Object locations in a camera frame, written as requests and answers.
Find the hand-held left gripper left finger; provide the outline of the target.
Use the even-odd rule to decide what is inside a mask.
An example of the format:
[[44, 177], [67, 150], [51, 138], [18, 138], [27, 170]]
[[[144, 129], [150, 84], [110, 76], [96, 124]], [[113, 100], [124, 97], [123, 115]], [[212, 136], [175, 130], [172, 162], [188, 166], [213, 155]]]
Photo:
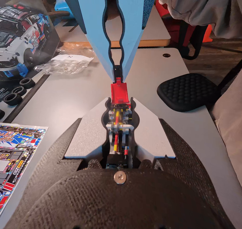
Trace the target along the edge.
[[103, 158], [102, 146], [107, 141], [104, 115], [107, 113], [110, 103], [110, 97], [106, 97], [82, 117], [65, 152], [65, 159]]

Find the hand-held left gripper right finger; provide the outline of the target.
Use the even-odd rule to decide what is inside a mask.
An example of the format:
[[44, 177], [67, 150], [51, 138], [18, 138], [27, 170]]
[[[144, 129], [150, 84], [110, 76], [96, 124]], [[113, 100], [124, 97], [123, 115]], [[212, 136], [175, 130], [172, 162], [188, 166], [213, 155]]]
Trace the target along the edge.
[[171, 158], [176, 155], [162, 127], [159, 118], [137, 99], [134, 112], [137, 113], [139, 123], [134, 130], [134, 140], [137, 145], [136, 157], [142, 162], [156, 159]]

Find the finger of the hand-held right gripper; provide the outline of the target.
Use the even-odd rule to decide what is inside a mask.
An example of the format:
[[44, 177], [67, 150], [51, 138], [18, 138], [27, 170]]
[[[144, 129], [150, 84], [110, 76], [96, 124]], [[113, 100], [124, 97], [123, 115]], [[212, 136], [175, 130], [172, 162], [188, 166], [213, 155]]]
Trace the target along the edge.
[[117, 0], [117, 7], [123, 25], [119, 43], [122, 49], [120, 67], [124, 82], [150, 16], [151, 0]]
[[107, 0], [78, 0], [86, 37], [108, 76], [115, 82], [114, 61], [111, 57], [111, 41], [105, 28]]

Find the lego car chassis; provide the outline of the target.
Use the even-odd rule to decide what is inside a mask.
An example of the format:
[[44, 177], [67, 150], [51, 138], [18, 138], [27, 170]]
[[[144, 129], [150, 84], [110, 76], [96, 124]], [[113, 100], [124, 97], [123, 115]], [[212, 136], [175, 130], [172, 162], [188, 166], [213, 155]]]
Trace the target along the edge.
[[130, 169], [132, 154], [132, 109], [131, 104], [111, 104], [106, 128], [109, 132], [110, 152], [106, 169]]

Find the red lego seat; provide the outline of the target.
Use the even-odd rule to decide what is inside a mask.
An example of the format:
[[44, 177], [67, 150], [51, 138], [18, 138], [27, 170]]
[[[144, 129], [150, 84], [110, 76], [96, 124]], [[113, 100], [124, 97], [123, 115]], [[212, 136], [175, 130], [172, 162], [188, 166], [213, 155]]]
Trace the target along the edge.
[[120, 65], [114, 65], [115, 82], [111, 84], [111, 104], [129, 104], [127, 84], [123, 82], [123, 72]]

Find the black lego set box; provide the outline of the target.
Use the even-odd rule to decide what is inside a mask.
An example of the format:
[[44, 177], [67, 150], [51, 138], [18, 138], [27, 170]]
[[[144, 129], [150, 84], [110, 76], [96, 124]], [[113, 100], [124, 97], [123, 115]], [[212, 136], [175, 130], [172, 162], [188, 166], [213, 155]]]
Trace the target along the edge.
[[61, 41], [42, 0], [0, 0], [0, 39], [3, 122], [16, 107], [4, 97], [24, 78], [38, 82], [42, 75], [34, 67], [50, 61]]

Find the blue plastic object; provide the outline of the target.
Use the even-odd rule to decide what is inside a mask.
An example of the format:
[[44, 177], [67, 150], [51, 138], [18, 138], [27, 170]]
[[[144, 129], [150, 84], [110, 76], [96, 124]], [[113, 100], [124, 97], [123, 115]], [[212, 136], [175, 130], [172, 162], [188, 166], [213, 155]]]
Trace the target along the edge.
[[68, 11], [69, 18], [74, 18], [73, 13], [65, 0], [56, 0], [54, 9], [55, 11]]

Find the empty clear plastic bag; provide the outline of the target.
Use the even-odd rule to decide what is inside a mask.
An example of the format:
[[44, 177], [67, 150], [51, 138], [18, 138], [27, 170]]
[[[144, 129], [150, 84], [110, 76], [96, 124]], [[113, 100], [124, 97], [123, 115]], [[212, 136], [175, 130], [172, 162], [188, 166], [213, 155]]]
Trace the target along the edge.
[[59, 54], [73, 54], [73, 55], [93, 55], [95, 52], [89, 46], [85, 46], [80, 42], [63, 42], [63, 45], [56, 49]]

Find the red and black bag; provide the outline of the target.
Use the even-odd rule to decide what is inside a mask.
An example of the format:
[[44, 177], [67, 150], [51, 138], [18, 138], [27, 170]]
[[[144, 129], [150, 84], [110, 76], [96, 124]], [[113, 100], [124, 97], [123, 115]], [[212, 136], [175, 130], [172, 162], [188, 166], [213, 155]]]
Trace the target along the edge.
[[210, 38], [212, 26], [192, 26], [183, 20], [174, 19], [167, 4], [161, 4], [156, 0], [155, 7], [163, 20], [163, 23], [171, 36], [170, 43], [166, 47], [176, 48], [182, 58], [194, 60], [198, 57], [203, 43], [212, 42]]

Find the white labelled clear plastic bag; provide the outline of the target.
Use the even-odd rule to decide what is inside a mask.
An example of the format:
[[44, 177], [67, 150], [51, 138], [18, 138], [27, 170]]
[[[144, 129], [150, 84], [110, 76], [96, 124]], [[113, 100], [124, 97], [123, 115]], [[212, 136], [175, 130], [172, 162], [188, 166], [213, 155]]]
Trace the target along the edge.
[[78, 74], [83, 72], [94, 58], [83, 55], [59, 54], [45, 64], [37, 65], [34, 70], [43, 71], [45, 75], [54, 73], [59, 74]]

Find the holographic sticker sheet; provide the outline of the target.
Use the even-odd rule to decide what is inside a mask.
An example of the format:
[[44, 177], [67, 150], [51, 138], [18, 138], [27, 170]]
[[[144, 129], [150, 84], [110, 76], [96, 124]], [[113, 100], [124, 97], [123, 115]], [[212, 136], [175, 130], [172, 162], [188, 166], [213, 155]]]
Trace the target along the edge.
[[0, 124], [0, 214], [49, 127]]

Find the person's tan trousers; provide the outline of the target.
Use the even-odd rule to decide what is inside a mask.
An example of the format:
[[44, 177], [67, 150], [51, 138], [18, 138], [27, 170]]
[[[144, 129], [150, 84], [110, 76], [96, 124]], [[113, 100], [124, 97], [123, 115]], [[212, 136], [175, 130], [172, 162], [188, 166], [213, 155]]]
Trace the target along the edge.
[[242, 185], [242, 71], [216, 101], [210, 115]]

